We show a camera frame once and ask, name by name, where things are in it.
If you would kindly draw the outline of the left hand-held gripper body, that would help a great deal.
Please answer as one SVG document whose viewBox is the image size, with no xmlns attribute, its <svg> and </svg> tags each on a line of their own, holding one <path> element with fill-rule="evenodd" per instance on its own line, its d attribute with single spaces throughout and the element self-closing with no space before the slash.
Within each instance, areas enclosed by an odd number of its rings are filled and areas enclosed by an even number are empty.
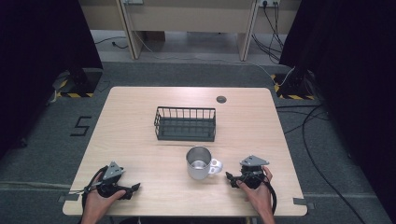
<svg viewBox="0 0 396 224">
<path fill-rule="evenodd" d="M 125 193 L 120 197 L 121 200 L 130 200 L 134 193 L 134 187 L 123 187 L 118 185 L 118 181 L 122 177 L 123 168 L 119 167 L 114 161 L 109 165 L 105 166 L 100 171 L 98 184 L 96 189 L 100 196 L 109 198 L 120 190 L 124 190 Z"/>
</svg>

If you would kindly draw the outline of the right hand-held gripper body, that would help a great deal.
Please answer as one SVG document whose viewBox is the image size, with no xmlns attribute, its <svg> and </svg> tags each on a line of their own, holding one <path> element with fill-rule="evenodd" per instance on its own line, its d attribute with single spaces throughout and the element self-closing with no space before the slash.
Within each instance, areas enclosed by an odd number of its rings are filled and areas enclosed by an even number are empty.
<svg viewBox="0 0 396 224">
<path fill-rule="evenodd" d="M 268 165 L 267 160 L 261 159 L 254 155 L 249 155 L 245 159 L 240 161 L 242 166 L 241 175 L 237 178 L 238 181 L 243 182 L 250 189 L 256 189 L 263 183 L 265 186 L 268 185 L 266 182 L 266 173 L 262 169 L 264 165 Z"/>
</svg>

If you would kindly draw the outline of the metal cup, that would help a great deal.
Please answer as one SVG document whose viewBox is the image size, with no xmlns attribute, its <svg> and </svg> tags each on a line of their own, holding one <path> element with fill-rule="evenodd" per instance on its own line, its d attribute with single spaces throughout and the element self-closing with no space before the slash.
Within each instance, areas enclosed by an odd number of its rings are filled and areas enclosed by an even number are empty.
<svg viewBox="0 0 396 224">
<path fill-rule="evenodd" d="M 186 154 L 187 171 L 191 178 L 203 180 L 222 171 L 223 164 L 212 157 L 208 148 L 192 147 Z"/>
</svg>

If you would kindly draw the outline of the black wire basket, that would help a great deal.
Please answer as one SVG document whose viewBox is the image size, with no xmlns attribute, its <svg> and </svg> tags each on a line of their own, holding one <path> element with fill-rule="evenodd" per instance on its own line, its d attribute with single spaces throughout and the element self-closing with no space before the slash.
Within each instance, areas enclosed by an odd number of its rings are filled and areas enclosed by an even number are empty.
<svg viewBox="0 0 396 224">
<path fill-rule="evenodd" d="M 216 136 L 216 109 L 158 106 L 154 127 L 158 140 L 213 142 Z"/>
</svg>

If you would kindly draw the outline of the person's right hand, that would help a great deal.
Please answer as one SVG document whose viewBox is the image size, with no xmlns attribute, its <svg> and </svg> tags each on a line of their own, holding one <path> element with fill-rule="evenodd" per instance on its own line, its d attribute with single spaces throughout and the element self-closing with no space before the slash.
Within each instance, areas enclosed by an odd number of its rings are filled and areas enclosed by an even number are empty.
<svg viewBox="0 0 396 224">
<path fill-rule="evenodd" d="M 247 201 L 260 216 L 269 217 L 273 214 L 271 193 L 263 183 L 256 189 L 251 189 L 244 182 L 238 180 L 237 186 L 246 193 Z"/>
</svg>

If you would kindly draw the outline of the person's left hand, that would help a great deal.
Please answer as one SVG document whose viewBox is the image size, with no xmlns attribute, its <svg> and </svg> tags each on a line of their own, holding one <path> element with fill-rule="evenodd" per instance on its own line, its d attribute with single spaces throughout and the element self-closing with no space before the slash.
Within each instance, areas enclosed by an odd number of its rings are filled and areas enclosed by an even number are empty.
<svg viewBox="0 0 396 224">
<path fill-rule="evenodd" d="M 109 198 L 104 198 L 99 195 L 96 187 L 92 187 L 92 190 L 89 192 L 86 198 L 82 216 L 87 214 L 103 217 L 106 214 L 107 210 L 111 207 L 111 205 L 116 200 L 118 200 L 124 193 L 124 190 L 120 190 Z"/>
</svg>

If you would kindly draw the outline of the black stand base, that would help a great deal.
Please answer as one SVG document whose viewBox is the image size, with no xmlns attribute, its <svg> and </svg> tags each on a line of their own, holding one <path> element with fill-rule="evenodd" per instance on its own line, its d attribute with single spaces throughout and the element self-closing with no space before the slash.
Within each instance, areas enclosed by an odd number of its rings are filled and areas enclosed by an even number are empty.
<svg viewBox="0 0 396 224">
<path fill-rule="evenodd" d="M 103 72 L 99 69 L 80 69 L 66 74 L 57 90 L 58 97 L 85 98 L 93 97 Z"/>
<path fill-rule="evenodd" d="M 314 100 L 308 78 L 309 73 L 306 70 L 296 67 L 291 68 L 286 74 L 271 75 L 276 96 L 292 100 Z"/>
</svg>

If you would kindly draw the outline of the black curtain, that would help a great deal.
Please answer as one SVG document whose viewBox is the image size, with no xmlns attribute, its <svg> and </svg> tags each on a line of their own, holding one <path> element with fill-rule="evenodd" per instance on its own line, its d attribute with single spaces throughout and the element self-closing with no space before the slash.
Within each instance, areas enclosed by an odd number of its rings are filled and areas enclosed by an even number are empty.
<svg viewBox="0 0 396 224">
<path fill-rule="evenodd" d="M 0 0 L 0 159 L 27 134 L 57 76 L 101 66 L 78 0 Z"/>
<path fill-rule="evenodd" d="M 310 70 L 396 223 L 396 0 L 301 0 L 281 62 Z"/>
</svg>

